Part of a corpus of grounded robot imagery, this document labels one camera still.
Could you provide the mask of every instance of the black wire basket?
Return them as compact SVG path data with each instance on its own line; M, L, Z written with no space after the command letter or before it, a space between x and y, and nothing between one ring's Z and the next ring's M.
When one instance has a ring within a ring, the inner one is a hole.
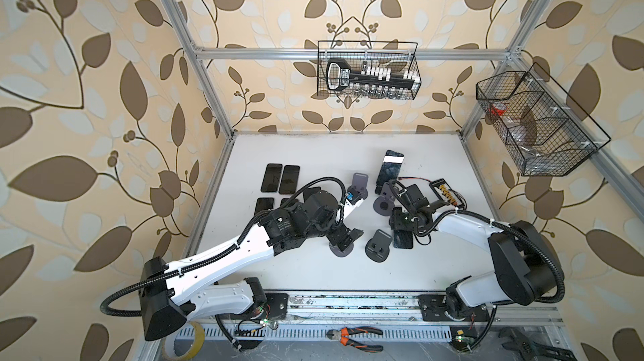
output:
M566 94L565 104L548 93L546 82ZM506 71L481 80L477 101L522 176L568 175L610 141L595 119L537 63L527 72Z
M415 99L422 84L416 61L418 44L364 43L318 41L318 97Z

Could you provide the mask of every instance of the cable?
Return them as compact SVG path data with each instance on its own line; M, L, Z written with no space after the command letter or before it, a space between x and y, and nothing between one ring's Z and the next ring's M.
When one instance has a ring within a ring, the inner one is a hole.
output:
M283 205L281 205L279 208L285 208L288 205L290 205L297 196L299 196L302 192L304 192L304 189L310 188L313 185L324 182L324 181L333 181L340 185L340 190L341 190L341 196L340 196L340 219L338 219L336 225L342 224L344 221L344 203L346 202L346 188L344 187L344 183L337 179L336 177L322 177L318 178L317 180L310 181L308 184L304 185L302 188L298 189L297 192L295 192L286 202L284 202Z
M341 206L340 206L340 219L338 221L338 225L339 225L340 223L342 223L342 221L344 219L344 203L346 201L346 197L345 197L346 196L346 188L344 188L344 184L342 183L342 181L338 180L335 177L322 177L322 178L318 178L317 180L309 182L308 184L304 185L304 187L302 187L299 191L295 192L295 194L293 196L291 196L290 199L288 201L286 201L286 203L284 203L282 206L280 206L280 208L283 208L286 205L288 205L295 197L297 197L299 194L301 194L304 189L309 188L310 186L312 186L312 185L314 185L314 184L316 184L318 182L322 182L322 181L334 181L338 185L340 185L340 188L341 188L341 191L342 191L342 197L340 199ZM251 220L248 222L248 224L246 224L246 227L244 228L243 232L239 235L239 238L237 239L237 245L232 244L228 248L226 248L224 251L218 253L217 255L215 255L213 257L210 257L210 258L205 259L205 260L201 260L200 262L193 263L193 264L190 264L189 266L181 268L181 273L188 273L188 272L191 272L193 270L196 270L196 269L202 268L204 266L207 266L208 264L214 263L217 260L223 259L224 257L228 256L233 251L239 249L239 246L244 242L244 239L246 239L246 236L251 231L251 228L253 228L253 225L255 223L257 223L257 221L260 218L262 218L262 216L264 216L265 214L268 214L268 213L270 213L269 210L262 210L261 212L258 212L257 214L255 214L251 218ZM105 300L103 300L103 302L101 302L101 305L100 305L99 308L100 308L102 313L104 313L105 315L109 315L109 316L114 316L114 317L140 317L141 316L141 311L130 311L130 310L125 310L125 309L115 309L115 308L110 307L109 305L112 302L116 301L117 299L123 297L126 294L136 292L136 291L141 290L142 288L145 288L145 287L149 287L149 286L154 285L155 283L157 283L159 281L163 281L163 280L171 279L173 277L177 277L177 276L179 276L179 273L180 273L180 270L173 270L172 272L164 273L161 276L150 277L149 279L147 279L145 281L140 281L140 282L135 283L135 284L133 284L131 286L125 287L124 289L119 290L119 291L115 292L114 294L112 294L112 295L108 296L107 298L105 298Z
M456 212L457 212L456 210L448 210L446 212L442 212L439 215L439 217L436 220L434 220L434 225L432 226L432 228L429 229L429 231L430 232L435 231L436 227L438 226L440 221L442 221L449 214L456 214ZM554 281L556 283L557 292L551 297L544 297L542 295L541 297L535 299L535 301L543 302L545 304L554 304L556 302L561 301L564 298L564 295L566 293L566 286L564 285L564 275L563 275L563 273L561 272L559 267L556 265L556 263L552 259L550 259L548 257L548 255L546 255L545 252L543 252L541 250L541 248L539 248L534 242L532 242L530 240L530 238L528 238L527 236L523 235L521 232L519 232L518 230L516 230L516 229L514 229L512 227L508 227L508 226L506 226L504 224L501 224L501 223L499 223L497 221L490 221L490 219L488 219L485 216L481 216L478 213L471 212L469 210L458 210L458 214L459 215L464 214L465 216L470 216L470 217L473 217L475 219L481 220L484 223L491 224L493 227L500 228L501 230L503 230L503 231L515 236L522 244L526 245L533 252L535 252L537 255L539 255L541 260L543 260L543 262L546 264L546 266L548 266L548 269L550 269L550 271L552 272L552 275L554 276ZM508 302L500 302L500 303L497 303L497 304L508 305L509 303Z
M481 332L481 334L477 337L477 339L470 346L466 347L468 349L468 352L474 351L474 349L479 346L481 341L483 341L483 339L485 339L485 336L487 335L487 332L489 332L489 329L492 327L492 322L494 322L495 318L496 318L496 305L493 306L493 308L492 308L492 312L490 313L489 320L487 321L487 324L485 325L485 328L483 329L483 332Z
M416 234L414 234L414 238L416 239L416 242L417 242L418 244L420 244L420 245L423 245L423 246L427 246L427 245L431 244L431 236L428 236L428 237L430 238L430 240L427 242L427 244L423 244L422 242L420 242L420 241L418 240L418 236L417 236Z
M223 322L221 321L221 317L219 315L215 315L214 319L217 321L217 325L219 326L221 333L223 333L223 335L226 336L226 339L230 341L230 344L232 344L232 347L236 348L237 351L241 351L242 344L239 343L239 341L236 338L230 335L230 332L228 331L228 329L226 329L226 327L223 325Z

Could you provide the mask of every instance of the metal bar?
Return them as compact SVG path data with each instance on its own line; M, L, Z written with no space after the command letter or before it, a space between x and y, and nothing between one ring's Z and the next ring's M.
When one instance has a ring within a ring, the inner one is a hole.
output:
M408 53L409 50L369 50L369 52ZM318 58L317 50L283 48L195 48L197 58L206 59L281 59L310 60ZM507 50L416 50L416 60L505 60Z
M541 19L543 12L548 8L552 0L534 0L528 8L519 29L510 41L508 46L511 53L519 53L526 46L528 38L532 34L537 22Z
M505 72L508 64L509 64L509 60L505 59L503 62L497 65L496 68L494 69L493 76L499 75ZM463 124L463 127L461 128L461 138L467 139L471 135L471 133L474 131L474 128L476 128L477 124L479 123L483 115L484 115L483 109L481 108L481 106L479 106L479 103L476 102L475 100L474 108L472 108L472 112L470 113L470 116L468 116L468 119L465 121L465 123Z
M520 71L530 69L530 66L521 55L513 55L511 60L512 64ZM558 95L552 92L546 83L542 83L542 86L557 104L562 108L567 108L567 105L561 101ZM584 124L576 118L572 111L569 112L569 116L589 137L594 138L593 134L584 127ZM638 215L640 220L644 221L644 187L641 186L640 182L605 149L591 155L590 160L600 174L610 183L610 186L620 194L633 212Z
M199 249L201 238L204 235L205 225L208 221L208 217L210 216L210 211L213 208L214 198L219 191L221 179L223 178L223 173L226 171L226 164L228 164L233 145L234 138L227 140L225 145L221 149L221 155L219 156L217 165L214 168L213 177L208 183L208 188L206 188L204 198L201 202L201 207L199 208L199 212L197 213L197 217L195 218L192 231L190 232L190 237L185 244L183 257L194 255Z
M479 166L477 165L476 161L474 160L474 156L470 151L470 147L468 146L468 138L462 136L461 143L463 144L463 150L465 150L465 154L468 156L472 170L474 171L474 175L477 176L477 180L479 181L479 185L481 187L481 190L483 191L483 196L485 196L489 210L492 212L492 216L495 218L495 220L503 220L501 218L501 214L498 212L498 207L494 202L494 196L492 195L490 189L487 187L485 178L483 178L483 173L481 173L481 170L479 169Z
M181 47L185 52L185 58L188 60L188 62L190 62L190 65L195 70L197 79L204 88L205 99L213 109L214 115L221 126L221 131L223 132L224 136L226 136L226 138L230 139L232 137L232 128L230 127L230 121L228 120L227 113L217 97L204 64L202 64L202 62L195 55L195 44L190 38L190 32L188 31L188 27L183 20L183 15L181 14L179 6L175 2L175 0L161 0L161 4L165 9L170 24L172 24L176 37L179 39L179 43L181 43Z

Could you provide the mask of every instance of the circuit board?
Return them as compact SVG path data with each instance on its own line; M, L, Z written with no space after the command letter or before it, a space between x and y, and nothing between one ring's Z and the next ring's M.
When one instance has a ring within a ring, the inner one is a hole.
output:
M463 201L444 179L441 178L439 180L431 182L430 187L434 191L436 196L439 197L439 199L444 200L454 207L464 207Z

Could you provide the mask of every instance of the black handle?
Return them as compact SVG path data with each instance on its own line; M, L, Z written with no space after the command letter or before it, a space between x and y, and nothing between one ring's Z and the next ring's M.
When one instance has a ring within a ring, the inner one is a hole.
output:
M343 337L342 339L346 339L346 340L340 340L340 342L342 344L344 344L345 346L355 347L358 350L366 351L367 353L380 353L384 349L384 347L382 347L382 346L368 346L366 344L362 344L362 343L359 343L357 341L353 341L353 340L348 339L346 337Z
M382 336L382 330L371 326L348 327L346 329L348 335L358 335L360 333L374 333L375 335Z

